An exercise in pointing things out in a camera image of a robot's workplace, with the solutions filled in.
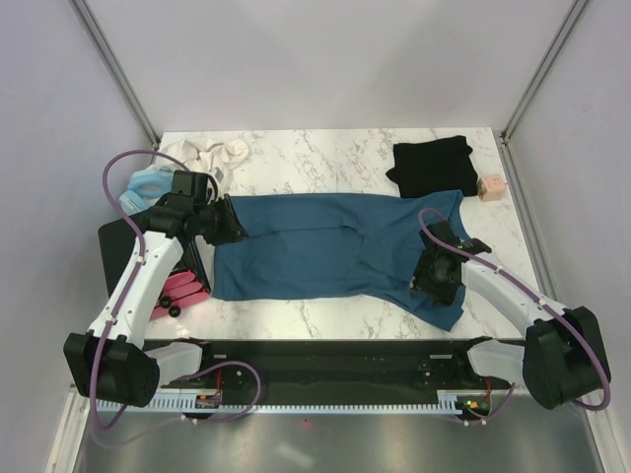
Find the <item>blue t shirt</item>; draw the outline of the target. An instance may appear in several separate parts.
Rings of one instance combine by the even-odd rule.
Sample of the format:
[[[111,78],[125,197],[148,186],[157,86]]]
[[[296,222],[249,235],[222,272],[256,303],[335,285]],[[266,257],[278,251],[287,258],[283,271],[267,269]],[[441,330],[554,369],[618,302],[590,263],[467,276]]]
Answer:
[[[247,237],[216,248],[214,296],[226,302],[311,300],[358,295],[390,302],[451,330],[462,315],[464,290],[447,306],[409,282],[425,247],[421,227],[436,216],[465,237],[457,190],[403,199],[367,193],[236,196]]]

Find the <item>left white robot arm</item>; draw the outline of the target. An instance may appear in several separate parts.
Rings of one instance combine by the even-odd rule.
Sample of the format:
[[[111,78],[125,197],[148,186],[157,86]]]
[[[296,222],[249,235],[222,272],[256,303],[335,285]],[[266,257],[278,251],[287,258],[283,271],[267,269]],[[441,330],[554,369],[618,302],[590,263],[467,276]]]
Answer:
[[[247,237],[229,196],[208,203],[191,195],[165,195],[137,220],[129,260],[98,317],[84,334],[70,334],[63,353],[80,392],[91,402],[145,407],[157,389],[185,378],[205,387],[216,364],[191,342],[144,351],[159,296],[184,251],[197,237],[214,246]]]

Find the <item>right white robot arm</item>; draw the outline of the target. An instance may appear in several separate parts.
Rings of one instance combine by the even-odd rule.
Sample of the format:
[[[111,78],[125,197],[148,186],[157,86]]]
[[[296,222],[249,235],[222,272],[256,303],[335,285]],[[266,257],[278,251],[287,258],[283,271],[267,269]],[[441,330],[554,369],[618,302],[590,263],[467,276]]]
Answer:
[[[507,269],[478,238],[462,240],[449,223],[421,226],[424,249],[410,281],[413,293],[451,306],[466,288],[495,307],[520,333],[519,344],[491,338],[469,341],[452,362],[454,381],[466,388],[486,376],[524,386],[543,408],[572,402],[593,412],[611,401],[611,373],[596,316],[568,308]]]

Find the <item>black pink drawer organizer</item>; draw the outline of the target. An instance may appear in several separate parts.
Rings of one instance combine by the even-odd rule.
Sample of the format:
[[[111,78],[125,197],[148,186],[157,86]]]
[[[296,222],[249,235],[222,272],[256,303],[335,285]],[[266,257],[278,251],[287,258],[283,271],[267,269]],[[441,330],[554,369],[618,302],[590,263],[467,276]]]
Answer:
[[[151,320],[178,318],[209,299],[211,286],[195,241],[181,246],[176,238],[147,232],[140,243],[122,219],[98,230],[110,314],[118,301],[118,317],[140,303],[153,303],[145,313]]]

